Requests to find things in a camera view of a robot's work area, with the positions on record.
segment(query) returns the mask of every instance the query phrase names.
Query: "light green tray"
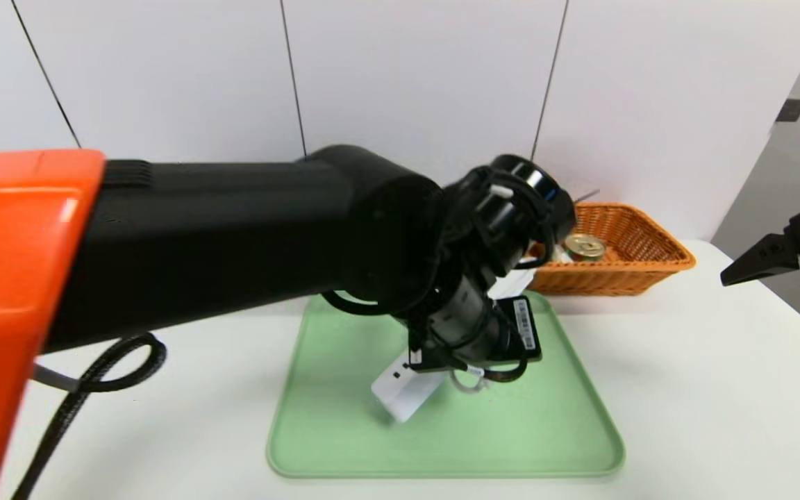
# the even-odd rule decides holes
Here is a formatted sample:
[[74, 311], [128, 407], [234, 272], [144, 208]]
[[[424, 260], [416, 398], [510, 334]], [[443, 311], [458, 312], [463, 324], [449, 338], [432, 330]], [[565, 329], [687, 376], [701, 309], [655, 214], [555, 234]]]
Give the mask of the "light green tray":
[[542, 295], [528, 294], [542, 361], [475, 395], [446, 382], [405, 424], [369, 386], [406, 348], [390, 317], [311, 300], [267, 459], [287, 477], [600, 476], [622, 465], [622, 438]]

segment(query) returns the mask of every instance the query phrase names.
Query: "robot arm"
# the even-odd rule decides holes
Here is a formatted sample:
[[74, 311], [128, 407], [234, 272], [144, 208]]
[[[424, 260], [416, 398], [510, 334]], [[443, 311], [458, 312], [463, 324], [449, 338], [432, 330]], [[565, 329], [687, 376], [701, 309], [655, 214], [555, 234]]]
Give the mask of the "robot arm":
[[326, 294], [394, 315], [416, 349], [447, 347], [413, 368], [514, 361], [486, 291], [572, 225], [566, 192], [517, 156], [446, 190], [353, 146], [289, 164], [110, 161], [44, 349]]
[[440, 189], [353, 146], [251, 165], [1, 154], [0, 465], [39, 351], [307, 294], [402, 321], [413, 369], [515, 380], [540, 352], [486, 291], [574, 224], [568, 193], [517, 156]]

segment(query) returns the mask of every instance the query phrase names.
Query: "orange wicker basket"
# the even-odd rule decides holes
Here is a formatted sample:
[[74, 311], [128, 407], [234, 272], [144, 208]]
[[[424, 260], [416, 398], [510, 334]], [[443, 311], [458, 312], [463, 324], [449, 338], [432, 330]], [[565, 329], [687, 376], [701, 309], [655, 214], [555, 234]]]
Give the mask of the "orange wicker basket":
[[598, 262], [550, 262], [531, 290], [548, 295], [638, 295], [696, 265], [696, 259], [646, 213], [622, 203], [580, 203], [574, 232], [600, 238]]

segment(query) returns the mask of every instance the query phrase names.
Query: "can lid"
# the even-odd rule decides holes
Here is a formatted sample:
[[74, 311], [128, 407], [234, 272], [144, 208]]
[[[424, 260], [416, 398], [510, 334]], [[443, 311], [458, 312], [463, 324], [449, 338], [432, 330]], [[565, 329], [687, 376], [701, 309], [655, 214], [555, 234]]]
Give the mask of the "can lid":
[[590, 234], [571, 234], [564, 240], [564, 246], [569, 252], [583, 257], [602, 257], [607, 251], [603, 241]]

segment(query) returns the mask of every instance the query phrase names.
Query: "barcode sticker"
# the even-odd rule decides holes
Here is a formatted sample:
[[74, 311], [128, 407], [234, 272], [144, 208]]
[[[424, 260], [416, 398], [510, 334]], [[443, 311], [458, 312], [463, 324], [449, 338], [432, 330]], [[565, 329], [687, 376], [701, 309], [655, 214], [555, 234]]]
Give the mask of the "barcode sticker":
[[524, 299], [514, 301], [514, 316], [517, 319], [517, 331], [524, 339], [527, 351], [536, 349], [536, 338], [533, 336], [533, 325], [530, 324], [530, 307]]

